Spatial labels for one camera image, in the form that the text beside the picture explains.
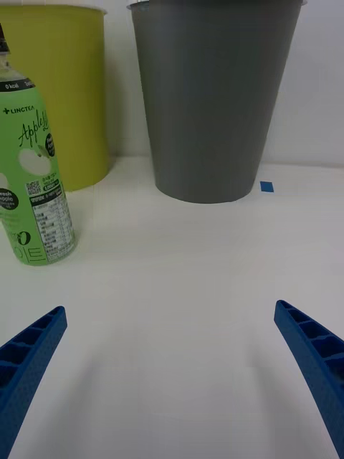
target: nutrition facts label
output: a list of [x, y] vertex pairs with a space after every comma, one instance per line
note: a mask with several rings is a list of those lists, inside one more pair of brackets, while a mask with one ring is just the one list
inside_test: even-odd
[[30, 202], [48, 261], [64, 257], [74, 246], [74, 232], [61, 185]]

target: apple graphic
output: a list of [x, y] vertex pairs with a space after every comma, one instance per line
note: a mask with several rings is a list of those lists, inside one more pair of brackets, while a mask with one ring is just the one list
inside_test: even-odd
[[32, 175], [48, 175], [52, 169], [50, 160], [35, 150], [24, 148], [19, 152], [19, 163], [23, 170]]
[[9, 182], [7, 181], [6, 175], [0, 172], [0, 188], [7, 189], [9, 186]]

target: barcode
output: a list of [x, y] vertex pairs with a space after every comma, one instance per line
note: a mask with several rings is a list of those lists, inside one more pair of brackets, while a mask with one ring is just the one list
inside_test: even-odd
[[42, 193], [42, 188], [39, 184], [39, 180], [31, 181], [27, 184], [27, 194], [29, 196], [39, 193]]

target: lingtea logo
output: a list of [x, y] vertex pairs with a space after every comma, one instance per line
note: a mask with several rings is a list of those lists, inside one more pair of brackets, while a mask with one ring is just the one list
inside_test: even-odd
[[24, 112], [31, 112], [31, 110], [34, 110], [34, 106], [33, 105], [28, 105], [27, 107], [19, 107], [19, 108], [5, 108], [3, 109], [2, 111], [4, 113], [6, 113], [7, 115], [9, 113], [11, 113], [12, 115], [14, 115], [15, 113], [24, 113]]

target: white table surface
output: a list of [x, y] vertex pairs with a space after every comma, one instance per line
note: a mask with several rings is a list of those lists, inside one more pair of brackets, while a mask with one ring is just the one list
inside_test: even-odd
[[283, 298], [344, 337], [344, 170], [258, 179], [275, 193], [187, 204], [121, 159], [68, 196], [66, 260], [21, 265], [0, 230], [1, 342], [60, 304], [69, 324], [11, 459], [337, 457], [273, 317]]

